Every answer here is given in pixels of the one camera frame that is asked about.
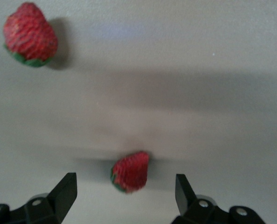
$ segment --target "gray surface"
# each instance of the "gray surface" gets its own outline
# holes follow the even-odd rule
[[[0,0],[0,203],[76,171],[64,223],[170,223],[184,173],[277,224],[277,1],[38,0],[60,41],[40,69],[2,48],[21,2]],[[137,149],[148,183],[124,196],[109,170]]]

